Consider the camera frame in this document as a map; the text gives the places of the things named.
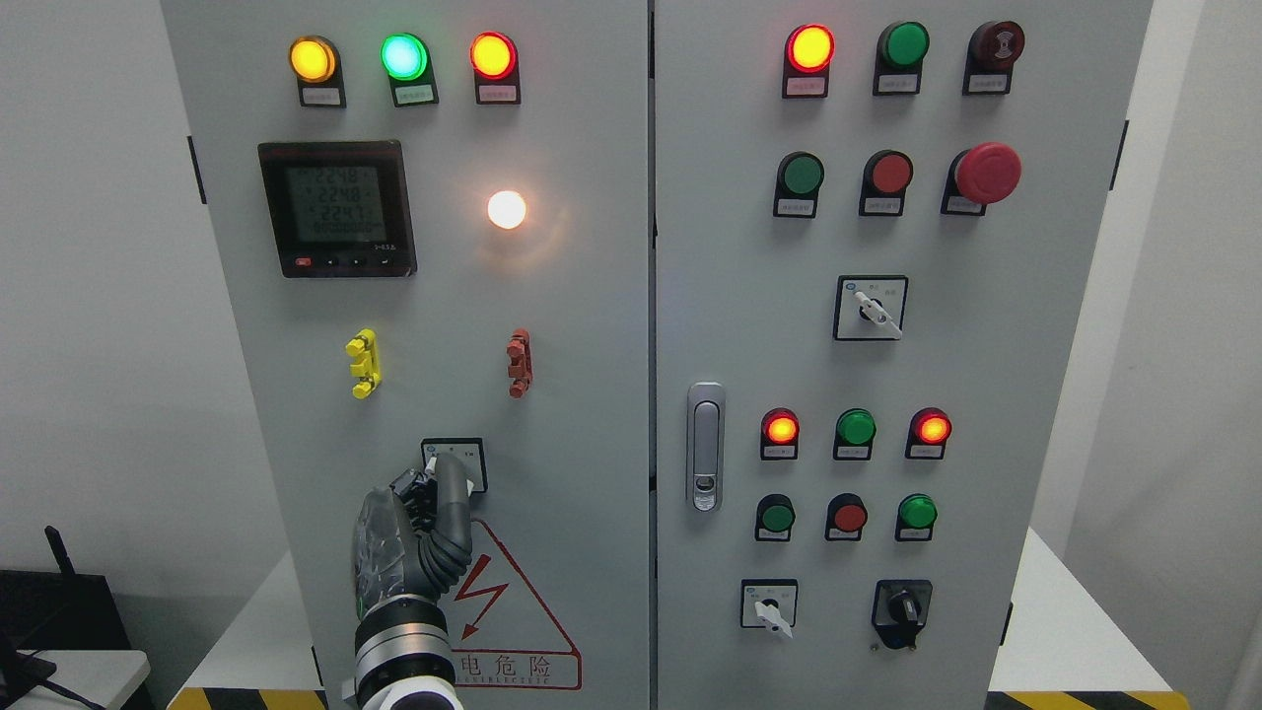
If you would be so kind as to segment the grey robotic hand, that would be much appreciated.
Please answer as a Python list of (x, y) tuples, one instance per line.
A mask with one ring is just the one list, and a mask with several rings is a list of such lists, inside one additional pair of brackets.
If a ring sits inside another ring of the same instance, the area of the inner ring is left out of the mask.
[[(408, 507), (430, 482), (434, 523), (424, 531)], [(374, 488), (365, 496), (352, 536), (358, 619), (395, 597), (438, 602), (467, 571), (472, 551), (469, 480), (454, 455), (438, 454), (424, 470), (406, 470)]]

